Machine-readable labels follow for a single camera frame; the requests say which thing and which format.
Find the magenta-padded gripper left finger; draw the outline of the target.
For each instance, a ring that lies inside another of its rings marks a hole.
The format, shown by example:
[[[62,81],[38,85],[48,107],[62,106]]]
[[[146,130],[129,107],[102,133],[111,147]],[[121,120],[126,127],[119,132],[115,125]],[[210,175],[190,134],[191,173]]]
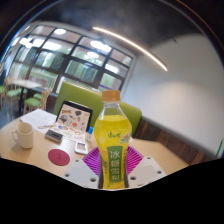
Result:
[[[97,189],[100,177],[100,154],[98,148],[82,159],[75,160],[63,174],[63,178],[84,188]]]

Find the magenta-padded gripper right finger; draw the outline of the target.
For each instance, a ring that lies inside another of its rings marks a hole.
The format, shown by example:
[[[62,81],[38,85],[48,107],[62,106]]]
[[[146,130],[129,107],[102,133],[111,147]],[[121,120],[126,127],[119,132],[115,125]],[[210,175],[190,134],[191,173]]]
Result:
[[[143,156],[129,146],[126,157],[128,188],[139,188],[166,176],[152,156]]]

